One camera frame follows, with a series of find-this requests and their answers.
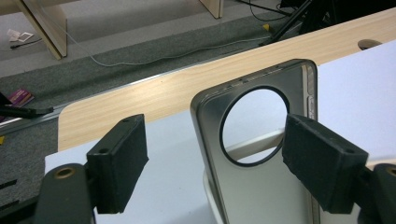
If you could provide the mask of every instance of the gray carpet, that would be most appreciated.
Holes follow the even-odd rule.
[[[278,17],[275,13],[265,13],[264,16],[265,19]],[[271,24],[276,29],[284,22],[285,19],[273,21]],[[295,29],[284,38],[297,35],[297,31],[298,29]],[[165,56],[184,54],[199,48],[268,35],[262,29],[262,21],[247,17],[112,50],[95,55],[95,59],[100,62],[117,63],[128,62],[133,58],[131,61],[134,63],[142,63]],[[9,95],[17,88],[29,90],[35,96],[33,102],[28,105],[33,108],[62,105],[142,78],[257,48],[261,42],[244,42],[219,49],[199,50],[181,58],[138,66],[108,68],[97,65],[87,57],[71,63],[0,78],[0,90],[5,95]],[[17,200],[22,202],[38,194],[44,173],[44,158],[57,151],[57,125],[58,120],[53,119],[6,136],[5,143],[0,146],[0,184],[14,179],[18,181],[12,187],[0,189],[0,206]]]

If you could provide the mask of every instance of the light wood tabletop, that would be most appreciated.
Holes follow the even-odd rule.
[[[187,110],[199,91],[277,63],[302,58],[320,65],[359,52],[363,39],[396,39],[396,8],[73,103],[59,117],[58,150],[101,138],[134,114],[150,122]]]

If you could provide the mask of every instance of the cable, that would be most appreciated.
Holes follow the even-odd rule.
[[[34,44],[36,44],[36,43],[38,43],[38,42],[40,42],[40,41],[42,41],[42,40],[43,40],[43,39],[39,38],[39,39],[37,39],[37,40],[35,40],[35,41],[32,41],[32,42],[29,42],[29,43],[24,43],[24,44],[19,44],[19,45],[13,45],[13,46],[11,46],[10,48],[11,48],[11,49],[19,49],[20,47],[26,46],[26,45],[29,45],[29,46],[27,46],[27,47],[31,47],[31,46],[33,46]]]
[[[280,10],[278,7],[276,7],[277,10],[275,10],[275,9],[272,9],[272,8],[269,8],[269,7],[258,6],[258,5],[256,5],[256,4],[251,3],[251,2],[245,2],[245,1],[243,1],[243,0],[236,0],[236,1],[237,1],[237,2],[240,2],[240,3],[244,3],[244,4],[248,5],[248,6],[258,7],[258,8],[264,9],[264,10],[273,11],[273,12],[282,14],[282,15],[284,15],[284,16],[291,16],[291,14],[290,14],[289,12],[282,11],[282,10]]]
[[[276,18],[276,19],[272,19],[272,20],[263,20],[263,19],[261,19],[261,18],[258,18],[258,17],[254,14],[253,8],[251,7],[251,0],[248,0],[248,4],[249,4],[249,7],[250,7],[251,14],[253,15],[254,18],[256,18],[256,19],[259,20],[259,21],[280,21],[280,20],[285,19],[285,18],[287,17],[287,16],[284,16],[284,17],[280,17],[280,18]]]
[[[267,38],[270,38],[270,37],[271,37],[271,36],[265,36],[265,37],[259,37],[259,38],[253,38],[253,39],[237,40],[237,41],[234,41],[234,42],[232,42],[232,43],[228,43],[228,44],[224,44],[224,45],[219,45],[219,46],[215,46],[215,47],[206,47],[206,48],[195,49],[195,50],[192,50],[192,51],[189,51],[189,52],[187,52],[187,53],[180,54],[180,55],[177,55],[177,56],[162,57],[162,58],[155,59],[155,60],[148,61],[148,62],[144,62],[144,63],[125,63],[125,62],[121,62],[121,63],[106,64],[106,63],[98,62],[98,61],[93,57],[93,55],[92,55],[87,49],[85,49],[83,46],[81,46],[81,45],[77,42],[77,40],[76,40],[73,36],[71,36],[69,33],[67,33],[67,31],[66,31],[65,29],[63,29],[62,26],[60,26],[57,22],[53,21],[53,20],[51,19],[50,15],[47,13],[47,11],[42,7],[42,5],[41,5],[41,0],[37,0],[37,3],[38,3],[38,5],[40,6],[40,8],[43,10],[45,16],[46,16],[53,24],[55,24],[62,32],[64,32],[64,33],[65,33],[65,34],[66,34],[66,35],[67,35],[67,36],[68,36],[79,48],[81,48],[81,49],[82,49],[82,50],[83,50],[83,51],[84,51],[95,63],[97,63],[97,64],[99,64],[99,65],[101,65],[101,66],[103,66],[103,67],[114,67],[114,66],[120,66],[120,65],[145,65],[145,64],[149,64],[149,63],[155,63],[155,62],[158,62],[158,61],[160,61],[160,60],[175,59],[175,58],[184,57],[184,56],[186,56],[186,55],[189,55],[189,54],[192,54],[192,53],[201,51],[201,50],[206,50],[206,49],[219,49],[219,48],[224,48],[224,47],[227,47],[227,46],[230,46],[230,45],[234,45],[234,44],[238,44],[238,43],[251,42],[251,41],[257,41],[257,40],[263,40],[263,39],[267,39]],[[299,25],[301,25],[301,24],[298,24],[298,25],[296,25],[295,27],[291,28],[290,31],[293,30],[293,29],[295,29],[295,28],[296,28],[297,26],[299,26]]]
[[[9,49],[0,49],[0,51],[13,51],[16,49],[27,49],[29,47],[32,47],[33,45],[38,44],[39,42],[43,41],[43,39],[39,38],[35,41],[29,42],[29,43],[24,43],[24,44],[19,44],[19,45],[12,45],[9,47]]]

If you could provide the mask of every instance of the white table surface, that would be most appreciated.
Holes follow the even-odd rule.
[[[396,158],[395,58],[392,41],[318,68],[318,121],[368,151],[370,161]],[[215,223],[190,112],[146,126],[149,162],[133,196],[123,214],[97,216],[98,223]],[[69,162],[85,163],[97,141],[49,155],[46,172]],[[322,221],[339,223],[340,218],[348,219],[325,216]]]

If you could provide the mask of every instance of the wooden table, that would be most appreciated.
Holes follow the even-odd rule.
[[[224,0],[200,0],[207,10],[213,15],[214,18],[219,19],[222,17]]]
[[[59,117],[58,149],[101,138],[120,119],[134,114],[144,113],[146,121],[153,121],[187,110],[197,92],[289,59],[322,64],[347,56],[360,51],[362,39],[396,39],[396,8],[71,104]]]
[[[67,36],[66,17],[59,5],[74,1],[77,0],[1,0],[0,16],[22,12],[49,51],[60,60],[67,55]]]

